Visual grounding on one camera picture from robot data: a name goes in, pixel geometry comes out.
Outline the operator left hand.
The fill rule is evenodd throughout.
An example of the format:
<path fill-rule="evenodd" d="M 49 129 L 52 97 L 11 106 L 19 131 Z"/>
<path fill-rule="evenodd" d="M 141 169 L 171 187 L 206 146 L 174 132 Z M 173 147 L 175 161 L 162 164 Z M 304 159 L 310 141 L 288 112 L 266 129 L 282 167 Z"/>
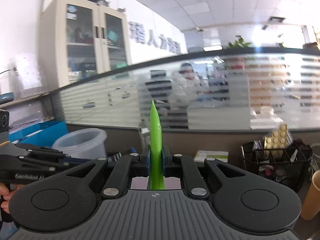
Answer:
<path fill-rule="evenodd" d="M 0 194 L 3 197 L 4 201 L 1 204 L 1 209 L 6 212 L 7 214 L 10 213 L 9 211 L 9 201 L 11 200 L 14 193 L 16 193 L 19 189 L 21 189 L 23 185 L 17 185 L 14 190 L 9 190 L 7 186 L 3 183 L 0 183 Z"/>

